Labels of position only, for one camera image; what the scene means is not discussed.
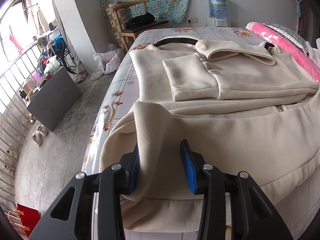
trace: patterned box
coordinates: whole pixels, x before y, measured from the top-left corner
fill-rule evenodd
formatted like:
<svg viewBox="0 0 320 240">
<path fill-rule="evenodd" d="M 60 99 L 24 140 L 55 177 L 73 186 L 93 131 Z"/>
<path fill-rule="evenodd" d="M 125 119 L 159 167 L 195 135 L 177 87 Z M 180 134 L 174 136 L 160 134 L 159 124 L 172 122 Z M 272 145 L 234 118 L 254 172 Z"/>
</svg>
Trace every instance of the patterned box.
<svg viewBox="0 0 320 240">
<path fill-rule="evenodd" d="M 105 6 L 105 9 L 106 9 L 108 19 L 109 19 L 111 27 L 112 27 L 113 34 L 116 37 L 116 40 L 119 44 L 119 47 L 125 50 L 124 37 L 122 37 L 122 35 L 121 35 L 121 29 L 120 29 L 120 26 L 118 25 L 118 22 L 116 19 L 116 12 L 111 11 L 111 9 L 113 7 L 118 6 L 119 4 L 122 4 L 122 1 L 118 1 L 116 3 L 110 3 L 109 5 Z M 125 15 L 124 9 L 118 10 L 118 16 L 119 16 L 119 20 L 120 20 L 122 29 L 125 29 L 126 23 L 128 21 L 127 21 L 127 17 Z M 125 39 L 127 41 L 128 47 L 130 48 L 130 46 L 134 42 L 133 37 L 126 36 Z"/>
</svg>

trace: black bag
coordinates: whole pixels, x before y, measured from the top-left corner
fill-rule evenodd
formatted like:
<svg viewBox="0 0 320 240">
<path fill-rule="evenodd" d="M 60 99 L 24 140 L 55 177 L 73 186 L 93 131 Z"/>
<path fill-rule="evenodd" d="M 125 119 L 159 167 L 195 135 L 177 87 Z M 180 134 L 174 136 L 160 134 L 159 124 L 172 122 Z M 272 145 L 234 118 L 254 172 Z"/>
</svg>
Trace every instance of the black bag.
<svg viewBox="0 0 320 240">
<path fill-rule="evenodd" d="M 153 22 L 156 18 L 151 14 L 146 12 L 143 15 L 136 16 L 129 20 L 127 23 L 128 27 L 139 27 L 145 24 Z"/>
</svg>

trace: wheel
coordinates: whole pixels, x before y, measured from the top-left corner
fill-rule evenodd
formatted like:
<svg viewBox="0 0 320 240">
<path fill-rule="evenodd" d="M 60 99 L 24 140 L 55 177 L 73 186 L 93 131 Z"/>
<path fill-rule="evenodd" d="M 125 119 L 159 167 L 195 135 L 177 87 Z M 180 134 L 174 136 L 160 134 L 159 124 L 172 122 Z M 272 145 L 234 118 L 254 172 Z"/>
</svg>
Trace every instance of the wheel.
<svg viewBox="0 0 320 240">
<path fill-rule="evenodd" d="M 64 55 L 62 57 L 62 64 L 69 73 L 73 75 L 76 74 L 77 64 L 75 62 L 75 58 L 72 56 L 68 48 L 64 50 Z"/>
</svg>

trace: wall socket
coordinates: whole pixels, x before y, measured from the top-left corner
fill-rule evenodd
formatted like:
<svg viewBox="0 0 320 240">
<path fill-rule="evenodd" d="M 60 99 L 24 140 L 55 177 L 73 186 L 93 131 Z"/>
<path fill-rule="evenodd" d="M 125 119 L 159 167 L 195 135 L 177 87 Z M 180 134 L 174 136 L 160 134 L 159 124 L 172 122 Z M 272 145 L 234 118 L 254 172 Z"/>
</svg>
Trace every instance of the wall socket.
<svg viewBox="0 0 320 240">
<path fill-rule="evenodd" d="M 189 20 L 190 20 L 190 23 L 197 23 L 198 22 L 198 18 L 197 17 L 188 17 L 186 18 L 186 22 L 189 23 Z"/>
</svg>

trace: water bottle label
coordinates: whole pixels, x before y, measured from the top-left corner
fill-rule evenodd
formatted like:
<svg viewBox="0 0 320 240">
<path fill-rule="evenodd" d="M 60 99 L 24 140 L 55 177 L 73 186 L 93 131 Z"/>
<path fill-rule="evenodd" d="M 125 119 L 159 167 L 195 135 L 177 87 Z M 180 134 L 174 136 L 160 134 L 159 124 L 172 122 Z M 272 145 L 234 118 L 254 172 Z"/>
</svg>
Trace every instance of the water bottle label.
<svg viewBox="0 0 320 240">
<path fill-rule="evenodd" d="M 211 0 L 212 5 L 227 6 L 226 0 Z"/>
</svg>

